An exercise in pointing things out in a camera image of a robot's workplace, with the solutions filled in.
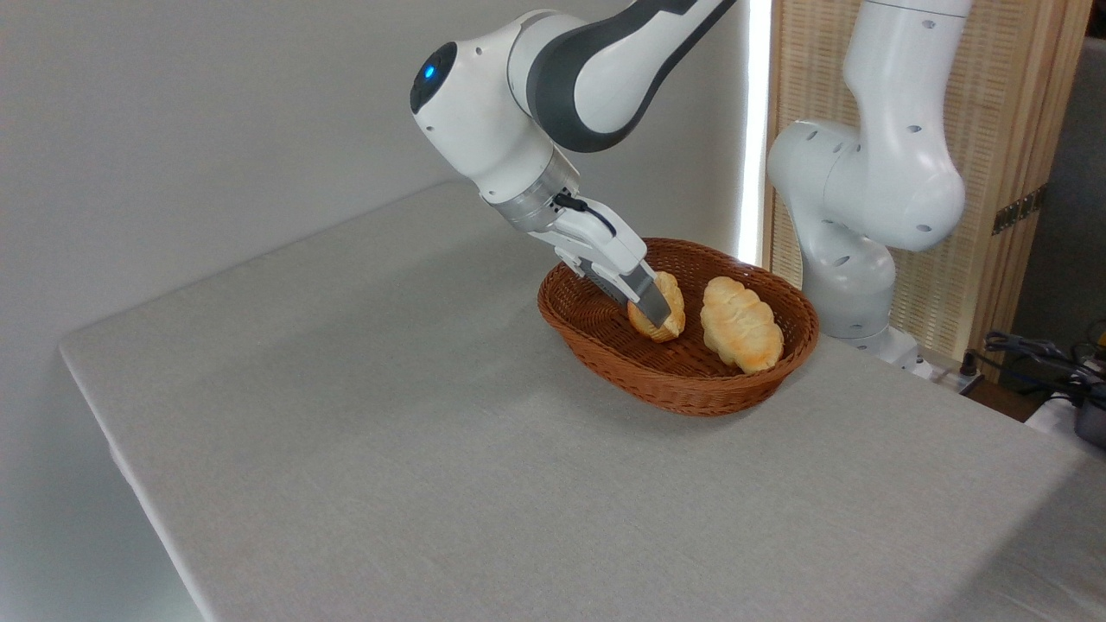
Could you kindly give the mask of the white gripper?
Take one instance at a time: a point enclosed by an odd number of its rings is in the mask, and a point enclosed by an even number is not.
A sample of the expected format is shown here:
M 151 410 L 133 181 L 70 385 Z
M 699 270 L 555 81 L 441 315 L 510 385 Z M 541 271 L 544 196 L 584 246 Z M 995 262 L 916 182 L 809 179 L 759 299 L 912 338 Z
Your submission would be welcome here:
M 646 243 L 617 212 L 595 200 L 528 201 L 528 234 L 556 249 L 570 270 L 627 312 L 632 304 L 653 324 L 671 317 Z

